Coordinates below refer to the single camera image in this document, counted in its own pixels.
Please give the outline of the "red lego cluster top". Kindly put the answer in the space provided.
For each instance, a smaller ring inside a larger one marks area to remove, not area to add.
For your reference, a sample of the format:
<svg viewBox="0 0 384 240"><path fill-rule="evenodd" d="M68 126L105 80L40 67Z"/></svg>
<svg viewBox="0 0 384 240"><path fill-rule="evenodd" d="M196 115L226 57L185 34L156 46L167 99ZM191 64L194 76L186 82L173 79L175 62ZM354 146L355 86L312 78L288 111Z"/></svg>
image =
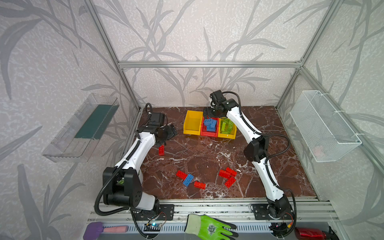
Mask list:
<svg viewBox="0 0 384 240"><path fill-rule="evenodd" d="M226 168L226 171L229 173L229 174L231 174L231 176L232 177L236 177L236 175L237 175L237 171L235 171L235 170L232 170L231 168Z"/></svg>

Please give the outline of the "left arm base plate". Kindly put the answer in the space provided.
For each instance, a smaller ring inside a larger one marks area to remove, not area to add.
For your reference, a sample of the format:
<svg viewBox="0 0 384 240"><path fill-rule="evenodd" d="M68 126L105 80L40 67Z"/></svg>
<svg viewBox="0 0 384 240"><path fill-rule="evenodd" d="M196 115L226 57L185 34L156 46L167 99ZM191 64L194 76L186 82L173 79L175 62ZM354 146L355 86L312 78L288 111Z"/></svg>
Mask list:
<svg viewBox="0 0 384 240"><path fill-rule="evenodd" d="M175 213L175 205L160 204L154 211L141 210L139 213L134 213L137 221L171 221Z"/></svg>

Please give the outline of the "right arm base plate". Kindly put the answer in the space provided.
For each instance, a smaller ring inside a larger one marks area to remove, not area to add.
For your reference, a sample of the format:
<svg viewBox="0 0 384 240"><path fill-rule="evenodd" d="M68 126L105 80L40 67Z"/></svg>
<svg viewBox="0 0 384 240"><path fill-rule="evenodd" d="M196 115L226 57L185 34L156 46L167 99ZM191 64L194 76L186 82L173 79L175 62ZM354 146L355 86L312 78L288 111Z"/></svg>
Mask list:
<svg viewBox="0 0 384 240"><path fill-rule="evenodd" d="M255 220L264 220L264 221L283 221L293 218L294 211L292 209L287 212L283 212L283 215L273 217L269 211L268 204L251 204L250 209L254 214Z"/></svg>

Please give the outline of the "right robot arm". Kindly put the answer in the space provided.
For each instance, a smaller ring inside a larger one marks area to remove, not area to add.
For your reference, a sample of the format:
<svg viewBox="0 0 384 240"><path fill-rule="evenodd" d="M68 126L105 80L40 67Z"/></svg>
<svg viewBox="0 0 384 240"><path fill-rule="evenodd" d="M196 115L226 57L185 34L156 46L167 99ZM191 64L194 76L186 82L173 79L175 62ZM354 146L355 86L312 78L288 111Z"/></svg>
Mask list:
<svg viewBox="0 0 384 240"><path fill-rule="evenodd" d="M257 170L266 192L268 213L273 219L279 219L287 214L296 218L296 206L291 205L285 192L289 192L293 201L293 191L280 187L273 173L270 159L287 152L291 146L287 136L282 134L266 134L259 131L242 111L241 99L232 91L215 91L210 94L210 107L203 111L204 117L227 118L240 130L247 142L244 155ZM285 138L287 147L280 153L268 153L270 137Z"/></svg>

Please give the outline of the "red lego brick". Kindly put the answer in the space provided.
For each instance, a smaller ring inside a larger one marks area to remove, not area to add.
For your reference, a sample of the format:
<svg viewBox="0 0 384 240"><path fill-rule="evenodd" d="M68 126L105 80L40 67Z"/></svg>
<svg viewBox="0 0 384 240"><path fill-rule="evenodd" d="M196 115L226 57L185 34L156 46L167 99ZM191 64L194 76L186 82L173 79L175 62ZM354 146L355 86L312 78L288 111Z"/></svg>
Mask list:
<svg viewBox="0 0 384 240"><path fill-rule="evenodd" d="M198 182L198 181L195 181L194 182L194 187L198 188L198 189L205 190L206 189L206 184Z"/></svg>
<svg viewBox="0 0 384 240"><path fill-rule="evenodd" d="M176 176L184 181L187 178L188 174L186 174L182 171L178 171Z"/></svg>

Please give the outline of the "blue lego brick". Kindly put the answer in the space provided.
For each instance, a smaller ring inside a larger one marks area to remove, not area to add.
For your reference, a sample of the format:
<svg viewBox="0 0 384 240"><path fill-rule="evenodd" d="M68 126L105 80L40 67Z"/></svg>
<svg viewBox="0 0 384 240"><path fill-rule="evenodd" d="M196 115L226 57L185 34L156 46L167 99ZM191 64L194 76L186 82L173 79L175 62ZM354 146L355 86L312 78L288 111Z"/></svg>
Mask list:
<svg viewBox="0 0 384 240"><path fill-rule="evenodd" d="M206 127L211 127L214 123L214 119L206 119L204 120L204 124Z"/></svg>
<svg viewBox="0 0 384 240"><path fill-rule="evenodd" d="M215 126L217 123L217 120L215 119L210 119L210 126Z"/></svg>
<svg viewBox="0 0 384 240"><path fill-rule="evenodd" d="M191 175L191 174L188 174L188 175L186 176L186 178L184 179L184 181L183 181L183 185L184 185L185 187L188 187L188 186L191 184L191 182L193 181L193 179L194 179L194 176Z"/></svg>
<svg viewBox="0 0 384 240"><path fill-rule="evenodd" d="M216 132L216 126L206 126L207 132L215 133Z"/></svg>

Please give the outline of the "red lego bottom brick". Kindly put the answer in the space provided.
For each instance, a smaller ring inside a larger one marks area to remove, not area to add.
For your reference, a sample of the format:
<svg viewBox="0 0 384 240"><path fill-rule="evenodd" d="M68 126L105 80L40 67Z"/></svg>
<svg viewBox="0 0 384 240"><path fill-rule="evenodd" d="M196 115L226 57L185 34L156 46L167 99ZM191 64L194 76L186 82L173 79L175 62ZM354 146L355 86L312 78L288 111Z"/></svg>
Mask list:
<svg viewBox="0 0 384 240"><path fill-rule="evenodd" d="M205 190L206 189L206 184L198 182L198 181L195 181L194 182L194 187L198 188L198 189Z"/></svg>

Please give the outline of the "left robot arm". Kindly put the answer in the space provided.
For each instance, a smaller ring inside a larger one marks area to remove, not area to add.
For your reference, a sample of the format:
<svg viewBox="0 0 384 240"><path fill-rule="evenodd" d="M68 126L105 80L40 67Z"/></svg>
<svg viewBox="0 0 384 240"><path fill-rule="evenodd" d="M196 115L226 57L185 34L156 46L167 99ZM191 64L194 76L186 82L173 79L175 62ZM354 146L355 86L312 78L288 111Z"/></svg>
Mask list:
<svg viewBox="0 0 384 240"><path fill-rule="evenodd" d="M122 211L149 211L160 214L159 200L143 191L141 166L152 147L160 148L178 132L174 125L166 124L163 113L154 112L145 105L146 121L135 131L135 140L128 152L114 166L103 172L103 186L97 195L94 210L99 216Z"/></svg>

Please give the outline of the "blue lego top brick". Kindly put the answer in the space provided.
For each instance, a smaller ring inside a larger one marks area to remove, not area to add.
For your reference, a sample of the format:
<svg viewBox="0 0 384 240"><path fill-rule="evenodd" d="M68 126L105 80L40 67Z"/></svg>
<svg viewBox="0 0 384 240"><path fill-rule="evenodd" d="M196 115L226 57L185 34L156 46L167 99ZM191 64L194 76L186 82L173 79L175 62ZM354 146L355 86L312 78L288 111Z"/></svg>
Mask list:
<svg viewBox="0 0 384 240"><path fill-rule="evenodd" d="M210 119L210 126L215 126L217 123L217 120L215 119Z"/></svg>

